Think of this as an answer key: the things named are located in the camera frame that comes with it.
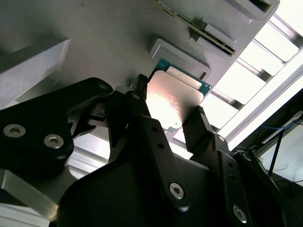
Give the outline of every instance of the black metal bracket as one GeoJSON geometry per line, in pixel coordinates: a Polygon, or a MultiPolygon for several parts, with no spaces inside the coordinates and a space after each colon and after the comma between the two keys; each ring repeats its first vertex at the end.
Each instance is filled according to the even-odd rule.
{"type": "Polygon", "coordinates": [[[89,130],[79,123],[83,111],[112,93],[106,82],[89,78],[0,111],[1,168],[33,175],[58,174],[73,152],[74,133],[89,130]],[[45,144],[47,136],[54,134],[61,137],[60,147],[55,149],[45,144]]]}
{"type": "Polygon", "coordinates": [[[226,140],[213,133],[202,107],[198,106],[183,124],[191,160],[207,166],[221,187],[221,197],[231,223],[252,226],[241,175],[236,160],[229,156],[226,140]]]}
{"type": "Polygon", "coordinates": [[[303,226],[303,219],[291,207],[263,171],[253,154],[238,151],[234,156],[241,176],[253,221],[259,226],[303,226]]]}

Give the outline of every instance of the bolt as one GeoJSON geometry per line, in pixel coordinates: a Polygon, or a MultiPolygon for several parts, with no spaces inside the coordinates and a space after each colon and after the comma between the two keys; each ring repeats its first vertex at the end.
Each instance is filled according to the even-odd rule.
{"type": "Polygon", "coordinates": [[[104,84],[99,84],[99,88],[107,90],[107,87],[104,84]]]}
{"type": "Polygon", "coordinates": [[[222,136],[218,135],[218,138],[219,138],[222,142],[225,142],[225,139],[224,139],[222,136]]]}
{"type": "Polygon", "coordinates": [[[233,213],[242,223],[247,223],[247,218],[245,213],[236,205],[233,206],[233,213]]]}
{"type": "Polygon", "coordinates": [[[140,97],[136,94],[133,94],[133,97],[136,98],[136,99],[140,99],[140,97]]]}
{"type": "Polygon", "coordinates": [[[184,197],[184,191],[182,187],[177,183],[171,183],[169,185],[169,190],[175,196],[176,199],[181,200],[184,197]]]}
{"type": "Polygon", "coordinates": [[[248,157],[248,155],[247,154],[243,154],[243,156],[246,158],[246,160],[248,160],[248,161],[250,161],[251,162],[251,159],[248,157]]]}
{"type": "Polygon", "coordinates": [[[64,140],[56,134],[49,134],[44,138],[44,144],[49,148],[58,149],[63,146],[64,140]]]}
{"type": "Polygon", "coordinates": [[[9,124],[4,127],[3,133],[7,137],[18,138],[25,135],[26,129],[19,124],[9,124]]]}

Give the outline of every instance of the wire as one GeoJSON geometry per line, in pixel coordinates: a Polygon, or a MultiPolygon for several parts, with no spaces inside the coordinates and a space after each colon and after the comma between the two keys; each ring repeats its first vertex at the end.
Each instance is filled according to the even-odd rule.
{"type": "Polygon", "coordinates": [[[275,130],[278,130],[278,129],[287,129],[287,128],[293,127],[295,124],[303,124],[302,122],[300,122],[300,120],[302,120],[301,119],[302,116],[303,115],[301,115],[298,119],[293,120],[291,123],[289,123],[289,125],[284,126],[284,127],[268,127],[268,126],[265,126],[265,125],[261,125],[261,127],[266,128],[266,129],[275,129],[275,130]]]}
{"type": "Polygon", "coordinates": [[[303,180],[300,180],[300,181],[295,181],[294,183],[299,183],[299,182],[302,182],[303,180]]]}
{"type": "Polygon", "coordinates": [[[290,128],[294,125],[295,123],[290,123],[288,126],[285,126],[285,127],[268,127],[268,126],[264,126],[262,125],[263,128],[266,128],[266,129],[287,129],[287,128],[290,128]]]}

